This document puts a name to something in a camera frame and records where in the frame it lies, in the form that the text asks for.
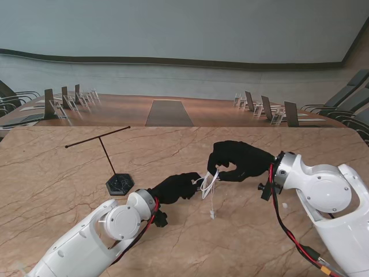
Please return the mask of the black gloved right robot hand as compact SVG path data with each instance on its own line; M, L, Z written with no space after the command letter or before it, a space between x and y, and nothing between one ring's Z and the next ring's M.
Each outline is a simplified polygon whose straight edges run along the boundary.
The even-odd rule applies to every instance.
M217 173L218 166L229 167L232 163L236 169L219 172L221 181L242 182L248 177L257 177L269 170L275 157L242 141L220 141L213 144L209 155L207 170L211 175Z

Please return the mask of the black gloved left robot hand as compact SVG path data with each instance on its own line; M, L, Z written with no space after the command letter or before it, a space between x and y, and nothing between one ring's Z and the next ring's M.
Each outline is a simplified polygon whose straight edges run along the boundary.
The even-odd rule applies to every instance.
M172 175L154 188L148 189L148 192L154 199L158 199L160 204L173 204L180 198L192 198L199 190L197 181L201 178L196 172Z

